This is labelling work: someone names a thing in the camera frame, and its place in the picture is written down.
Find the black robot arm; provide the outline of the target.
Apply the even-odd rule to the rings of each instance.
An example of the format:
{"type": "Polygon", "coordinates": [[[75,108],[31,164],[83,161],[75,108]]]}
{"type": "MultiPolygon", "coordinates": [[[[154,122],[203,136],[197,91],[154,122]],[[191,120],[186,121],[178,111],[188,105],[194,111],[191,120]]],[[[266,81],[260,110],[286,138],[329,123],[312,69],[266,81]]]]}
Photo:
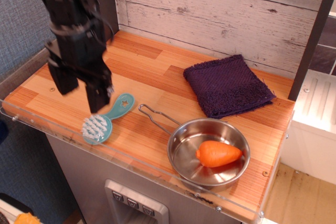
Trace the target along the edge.
{"type": "Polygon", "coordinates": [[[99,13],[98,0],[42,0],[56,36],[45,44],[48,67],[62,95],[72,92],[81,80],[91,113],[109,104],[113,93],[111,71],[103,60],[106,50],[104,28],[108,23],[99,13]]]}

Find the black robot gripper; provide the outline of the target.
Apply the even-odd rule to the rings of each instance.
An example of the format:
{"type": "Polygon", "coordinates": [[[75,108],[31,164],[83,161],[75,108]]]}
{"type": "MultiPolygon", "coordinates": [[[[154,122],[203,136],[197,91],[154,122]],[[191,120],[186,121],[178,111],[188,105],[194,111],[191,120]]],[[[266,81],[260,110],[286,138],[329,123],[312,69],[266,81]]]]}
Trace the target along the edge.
{"type": "Polygon", "coordinates": [[[78,88],[78,81],[86,84],[91,113],[97,113],[110,103],[111,71],[102,58],[106,50],[103,28],[52,28],[56,40],[45,43],[50,56],[51,77],[62,95],[78,88]]]}

